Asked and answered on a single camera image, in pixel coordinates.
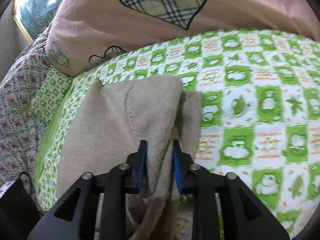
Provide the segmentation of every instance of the blanket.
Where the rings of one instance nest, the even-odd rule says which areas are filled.
[[[182,149],[194,156],[200,136],[201,100],[202,93],[182,91],[181,80],[174,76],[105,86],[95,80],[66,136],[57,196],[84,171],[98,175],[124,163],[145,139],[150,197],[146,205],[139,201],[140,196],[128,199],[128,217],[135,228],[132,239],[173,239],[179,195],[171,180],[172,142],[181,139]]]

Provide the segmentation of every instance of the cartoon print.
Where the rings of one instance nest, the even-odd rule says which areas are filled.
[[[159,65],[163,62],[165,62],[166,57],[166,49],[157,49],[152,52],[150,66],[152,65]]]
[[[308,103],[309,120],[318,120],[320,117],[320,99],[316,88],[304,89],[304,96]]]
[[[251,164],[253,127],[233,127],[223,130],[223,146],[218,165]]]
[[[186,44],[184,48],[185,48],[185,52],[184,52],[185,59],[188,59],[188,58],[193,59],[193,58],[202,56],[202,44],[200,41]]]
[[[226,86],[241,86],[251,82],[251,69],[247,66],[225,67]]]
[[[245,158],[249,155],[244,141],[232,141],[231,146],[224,149],[224,155],[235,159]]]
[[[181,78],[184,89],[195,90],[198,83],[197,76],[199,72],[188,72],[186,74],[178,75]]]
[[[221,98],[222,91],[207,91],[202,97],[202,122],[201,127],[221,125]]]
[[[303,55],[303,51],[302,51],[302,49],[301,49],[301,47],[300,47],[300,45],[299,45],[299,43],[297,41],[292,40],[292,39],[288,39],[287,41],[289,43],[291,51],[294,54]]]
[[[262,52],[246,52],[249,62],[252,65],[260,65],[260,66],[266,66],[268,65],[268,62],[265,60],[265,57]]]
[[[320,196],[320,162],[309,165],[310,184],[308,198],[314,199]]]
[[[223,55],[214,55],[203,58],[203,66],[202,68],[221,66],[223,65]]]
[[[171,74],[171,75],[176,74],[179,71],[181,64],[182,64],[182,61],[165,65],[164,74]]]
[[[288,162],[300,163],[307,160],[308,130],[305,125],[287,126],[287,146],[283,151]]]
[[[276,67],[275,66],[274,69],[276,70],[282,84],[288,84],[288,85],[300,84],[297,76],[294,74],[292,67],[288,67],[288,66]]]
[[[134,71],[134,79],[144,79],[147,77],[148,70],[147,69],[141,69]]]
[[[300,213],[301,213],[301,209],[292,210],[285,213],[278,212],[276,215],[276,218],[284,227],[284,229],[287,231],[287,233],[290,234],[293,231],[294,223],[297,220]]]
[[[223,51],[234,51],[234,50],[242,49],[239,36],[236,34],[222,36],[221,41],[222,41]]]
[[[125,67],[124,67],[124,70],[125,71],[129,71],[129,70],[134,69],[134,67],[136,66],[137,59],[138,59],[137,56],[128,58],[127,59],[127,63],[125,65]]]
[[[259,101],[258,116],[260,122],[273,123],[283,121],[281,91],[279,87],[257,87]]]
[[[256,186],[256,192],[263,195],[271,195],[279,191],[276,177],[272,174],[264,175],[261,182]]]
[[[271,35],[258,34],[260,38],[260,46],[263,47],[265,51],[276,50],[275,43]]]
[[[268,209],[274,210],[279,204],[282,173],[280,169],[254,170],[252,172],[252,191]]]
[[[296,67],[301,66],[301,64],[298,62],[298,60],[296,59],[296,57],[294,55],[289,54],[289,53],[282,53],[282,55],[284,56],[284,59],[286,60],[286,62],[290,66],[296,66]]]

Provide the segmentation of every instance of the green leaf print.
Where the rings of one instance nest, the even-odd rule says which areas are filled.
[[[230,60],[230,61],[229,61],[229,64],[230,64],[232,61],[241,60],[241,57],[240,57],[239,54],[237,53],[237,54],[235,54],[234,56],[229,56],[229,57],[228,57],[228,60]]]
[[[155,70],[150,71],[151,76],[159,75],[159,68],[157,67]]]
[[[282,173],[281,169],[254,170],[252,172],[252,191],[268,209],[275,210],[279,204]]]
[[[253,127],[233,127],[223,130],[223,145],[218,165],[240,166],[252,162]]]
[[[271,59],[274,60],[275,62],[278,62],[278,63],[282,62],[282,59],[280,58],[279,55],[274,55],[271,57]]]
[[[201,41],[186,44],[184,46],[184,58],[193,59],[202,56],[202,43]]]
[[[301,196],[303,190],[303,179],[302,175],[298,176],[292,183],[289,191],[292,192],[292,198],[295,199],[296,196]]]
[[[245,101],[243,95],[232,100],[233,117],[237,118],[245,113]]]
[[[301,209],[292,210],[285,213],[278,212],[276,215],[276,218],[284,227],[284,229],[287,231],[287,233],[290,234],[293,231],[294,223],[297,220],[300,213],[301,213]]]
[[[295,116],[298,111],[302,111],[303,112],[303,109],[302,109],[302,106],[301,106],[302,102],[297,100],[294,95],[291,95],[291,98],[287,99],[286,101],[291,104],[292,115]]]

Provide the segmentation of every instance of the mattress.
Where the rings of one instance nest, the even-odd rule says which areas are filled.
[[[231,29],[194,34],[122,54],[74,78],[49,127],[38,174],[38,203],[56,202],[56,177],[68,127],[95,79],[103,85],[177,75],[203,92],[195,162],[236,173],[286,228],[306,225],[320,201],[320,44],[299,35]],[[192,213],[181,212],[179,239]]]

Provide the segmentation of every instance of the bed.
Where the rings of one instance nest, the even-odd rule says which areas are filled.
[[[213,31],[125,53],[78,75],[38,156],[38,203],[47,210],[56,201],[64,138],[95,79],[107,85],[171,74],[204,95],[195,162],[238,174],[293,238],[320,201],[319,46],[278,31]],[[191,225],[192,215],[181,213],[180,239],[189,239]]]

